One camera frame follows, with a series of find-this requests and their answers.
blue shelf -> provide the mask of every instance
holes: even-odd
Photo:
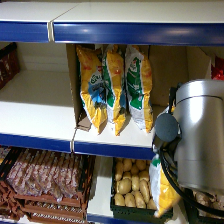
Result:
[[[57,43],[223,46],[224,23],[54,22]]]
[[[0,22],[0,41],[49,42],[47,22]]]
[[[74,142],[78,154],[151,160],[155,155],[151,148]]]
[[[70,141],[0,134],[0,145],[70,153]]]

crate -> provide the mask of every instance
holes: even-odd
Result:
[[[11,43],[0,50],[0,89],[20,71],[16,49],[16,43]]]
[[[193,191],[186,189],[185,193],[188,194],[192,199],[194,199]],[[191,206],[189,203],[184,201],[185,210],[188,217],[189,224],[223,224],[224,219],[210,218],[199,216],[199,211],[197,208]]]
[[[167,211],[160,218],[156,218],[154,217],[155,210],[152,210],[152,209],[130,208],[125,206],[115,205],[115,201],[114,201],[115,165],[116,165],[116,161],[115,159],[113,159],[110,209],[113,211],[114,218],[126,219],[126,220],[136,221],[136,222],[150,222],[154,224],[164,224],[167,219],[170,219],[173,217],[172,209],[170,211]]]

plastic bag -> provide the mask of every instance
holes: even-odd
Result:
[[[131,116],[141,130],[149,133],[153,123],[150,102],[152,72],[149,59],[139,51],[138,46],[128,45],[125,64],[126,90]]]
[[[124,59],[118,45],[108,45],[103,56],[103,79],[106,86],[108,121],[115,135],[125,122]]]
[[[150,164],[149,175],[151,182],[151,193],[153,201],[157,207],[157,211],[154,215],[156,217],[160,217],[166,211],[171,209],[173,205],[178,203],[180,196],[166,179],[158,155],[154,156]]]
[[[83,107],[99,134],[100,125],[107,119],[102,62],[98,58],[101,50],[86,49],[78,45],[76,51],[81,65],[80,96]]]

shelf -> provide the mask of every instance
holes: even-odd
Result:
[[[87,220],[88,222],[111,224],[137,224],[139,222],[114,218],[113,212],[110,210],[112,163],[112,158],[96,157],[93,182],[87,208]],[[180,211],[179,206],[175,206],[173,219],[168,221],[167,224],[186,223],[186,219]]]
[[[56,42],[223,45],[224,2],[85,2],[54,20]]]
[[[74,138],[74,151],[80,154],[151,159],[152,133],[145,133],[128,115],[120,136],[115,136],[110,124],[97,135],[93,126],[89,132],[77,130]]]
[[[73,3],[4,2],[0,4],[0,41],[48,42],[51,21],[75,7]]]
[[[70,152],[75,119],[68,73],[22,71],[0,92],[0,144]]]

chip bag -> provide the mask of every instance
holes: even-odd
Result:
[[[103,56],[103,79],[106,86],[108,121],[115,135],[125,122],[124,59],[118,45],[108,45]]]
[[[180,196],[166,179],[158,155],[150,163],[149,175],[152,197],[157,207],[154,215],[159,218],[178,203]]]
[[[102,80],[101,50],[76,46],[80,62],[80,96],[90,122],[99,134],[100,125],[107,119],[105,88]]]
[[[131,116],[141,130],[149,133],[153,123],[150,102],[152,71],[149,59],[139,51],[138,46],[128,45],[125,64],[126,89]]]

